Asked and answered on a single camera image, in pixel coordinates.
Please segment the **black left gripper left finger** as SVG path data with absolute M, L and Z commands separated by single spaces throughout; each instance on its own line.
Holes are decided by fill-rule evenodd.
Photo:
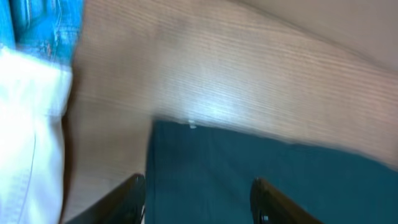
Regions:
M 146 179 L 134 174 L 67 224 L 140 224 L 145 201 Z

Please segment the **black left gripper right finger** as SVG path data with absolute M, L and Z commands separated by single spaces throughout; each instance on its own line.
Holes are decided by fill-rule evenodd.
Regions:
M 321 221 L 260 177 L 252 182 L 250 204 L 256 224 L 321 224 Z

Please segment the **black t-shirt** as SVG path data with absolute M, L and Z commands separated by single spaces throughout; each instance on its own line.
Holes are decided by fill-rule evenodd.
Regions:
M 357 154 L 156 121 L 146 223 L 252 223 L 262 177 L 324 223 L 396 223 L 397 172 Z

